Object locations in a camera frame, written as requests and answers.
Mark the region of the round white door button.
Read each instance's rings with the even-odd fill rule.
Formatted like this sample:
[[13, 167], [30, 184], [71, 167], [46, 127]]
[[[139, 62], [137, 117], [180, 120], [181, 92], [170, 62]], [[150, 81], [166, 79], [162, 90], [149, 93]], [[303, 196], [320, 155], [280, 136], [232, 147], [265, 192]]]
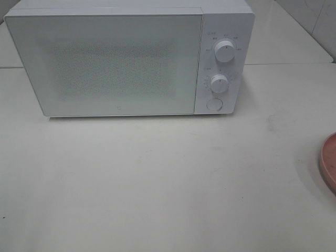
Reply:
[[223, 106], [223, 102], [221, 101], [221, 99], [211, 99], [207, 102], [207, 109], [210, 111], [220, 111], [222, 109]]

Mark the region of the white microwave door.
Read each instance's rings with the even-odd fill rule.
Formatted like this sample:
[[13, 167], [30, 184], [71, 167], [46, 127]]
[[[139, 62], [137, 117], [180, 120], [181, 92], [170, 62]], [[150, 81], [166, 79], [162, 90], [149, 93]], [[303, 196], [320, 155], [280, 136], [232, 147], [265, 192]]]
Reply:
[[19, 16], [6, 24], [45, 116], [194, 111], [201, 15]]

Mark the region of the pink round plate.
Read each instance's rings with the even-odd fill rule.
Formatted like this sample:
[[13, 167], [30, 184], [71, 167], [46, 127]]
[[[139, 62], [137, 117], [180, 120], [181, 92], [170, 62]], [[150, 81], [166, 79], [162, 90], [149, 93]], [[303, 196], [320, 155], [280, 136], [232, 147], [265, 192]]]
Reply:
[[319, 154], [319, 171], [325, 184], [335, 194], [335, 133], [328, 136], [322, 144]]

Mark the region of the lower white timer knob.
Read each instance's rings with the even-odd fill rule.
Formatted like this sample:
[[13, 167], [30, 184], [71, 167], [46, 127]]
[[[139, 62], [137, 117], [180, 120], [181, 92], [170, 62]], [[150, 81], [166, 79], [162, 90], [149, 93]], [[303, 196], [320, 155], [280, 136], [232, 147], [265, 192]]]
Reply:
[[229, 81], [225, 75], [217, 74], [210, 79], [210, 89], [213, 93], [224, 93], [228, 90]]

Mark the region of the upper white power knob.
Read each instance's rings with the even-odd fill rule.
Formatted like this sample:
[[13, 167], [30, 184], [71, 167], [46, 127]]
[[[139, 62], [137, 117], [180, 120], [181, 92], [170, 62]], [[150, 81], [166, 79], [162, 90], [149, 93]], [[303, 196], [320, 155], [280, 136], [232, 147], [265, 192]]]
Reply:
[[227, 63], [235, 57], [236, 45], [230, 39], [220, 40], [214, 47], [215, 58], [218, 62]]

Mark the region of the white microwave oven body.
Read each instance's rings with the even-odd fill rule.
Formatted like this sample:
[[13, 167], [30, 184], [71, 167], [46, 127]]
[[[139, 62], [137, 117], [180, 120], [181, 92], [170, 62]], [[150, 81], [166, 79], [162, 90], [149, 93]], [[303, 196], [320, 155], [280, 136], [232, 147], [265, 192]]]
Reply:
[[[5, 15], [4, 21], [6, 23], [7, 17], [19, 16], [165, 15], [202, 16], [195, 103], [191, 114], [232, 113], [255, 21], [255, 14], [245, 1], [20, 1]], [[227, 63], [215, 58], [214, 47], [223, 39], [230, 39], [236, 45], [235, 57]], [[210, 79], [217, 74], [228, 78], [229, 87], [224, 93], [213, 93], [210, 89]], [[220, 111], [207, 109], [207, 102], [214, 98], [223, 102]]]

